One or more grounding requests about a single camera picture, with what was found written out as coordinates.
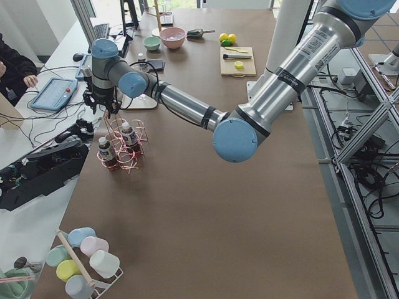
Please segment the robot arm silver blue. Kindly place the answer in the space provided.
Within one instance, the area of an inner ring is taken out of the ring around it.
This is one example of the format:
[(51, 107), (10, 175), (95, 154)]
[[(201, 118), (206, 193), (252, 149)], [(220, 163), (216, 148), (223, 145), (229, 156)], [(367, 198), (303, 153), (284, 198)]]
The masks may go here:
[(358, 47), (365, 33), (392, 7), (393, 1), (327, 1), (315, 14), (309, 33), (264, 82), (254, 96), (231, 113), (223, 113), (195, 97), (135, 70), (119, 57), (108, 39), (92, 44), (92, 73), (87, 77), (84, 102), (92, 109), (120, 109), (119, 89), (131, 98), (147, 95), (172, 114), (213, 132), (213, 147), (229, 162), (251, 158), (269, 136), (272, 122), (342, 49)]

